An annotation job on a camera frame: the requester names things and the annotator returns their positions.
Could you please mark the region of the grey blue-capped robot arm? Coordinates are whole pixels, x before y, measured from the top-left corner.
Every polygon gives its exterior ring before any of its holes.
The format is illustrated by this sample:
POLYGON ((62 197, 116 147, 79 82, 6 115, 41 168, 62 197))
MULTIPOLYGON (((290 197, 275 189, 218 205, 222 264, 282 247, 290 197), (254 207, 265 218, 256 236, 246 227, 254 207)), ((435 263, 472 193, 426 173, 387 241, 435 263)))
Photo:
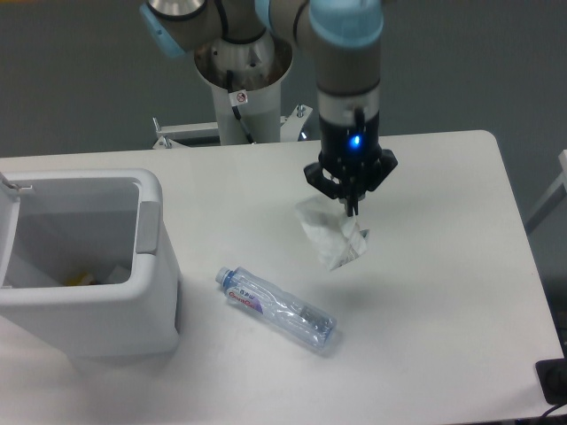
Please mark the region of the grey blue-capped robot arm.
POLYGON ((321 150, 307 182, 339 200, 348 216, 397 166, 378 142, 380 50, 378 1, 145 1, 148 31, 170 57, 191 54, 219 95, 224 143, 256 144, 279 135, 276 90, 292 53, 313 60, 321 150))

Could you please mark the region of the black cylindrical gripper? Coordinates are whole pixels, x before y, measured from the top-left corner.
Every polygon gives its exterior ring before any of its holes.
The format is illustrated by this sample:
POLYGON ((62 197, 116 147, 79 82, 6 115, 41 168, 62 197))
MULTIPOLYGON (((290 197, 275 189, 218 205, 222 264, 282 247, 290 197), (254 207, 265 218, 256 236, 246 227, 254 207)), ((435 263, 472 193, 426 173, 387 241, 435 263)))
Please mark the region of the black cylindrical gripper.
POLYGON ((359 199, 376 190, 398 165, 393 151, 379 144, 380 113, 361 108, 346 124, 319 117, 321 151, 304 168, 307 182, 329 199, 338 199, 347 216, 359 214, 359 199))

